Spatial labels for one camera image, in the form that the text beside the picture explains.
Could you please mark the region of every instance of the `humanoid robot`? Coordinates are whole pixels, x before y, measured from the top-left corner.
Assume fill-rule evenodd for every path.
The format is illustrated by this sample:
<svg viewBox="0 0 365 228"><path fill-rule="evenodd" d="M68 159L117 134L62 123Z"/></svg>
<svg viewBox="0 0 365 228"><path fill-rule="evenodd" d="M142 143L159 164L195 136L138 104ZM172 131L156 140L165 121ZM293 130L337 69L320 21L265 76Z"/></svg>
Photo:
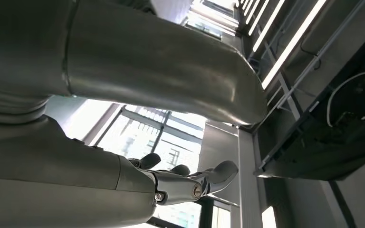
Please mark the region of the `humanoid robot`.
<svg viewBox="0 0 365 228"><path fill-rule="evenodd" d="M0 227L123 227L156 204L224 189L231 161L192 175L69 139L44 115L83 96L254 124L260 81L233 47L115 0L0 0Z"/></svg>

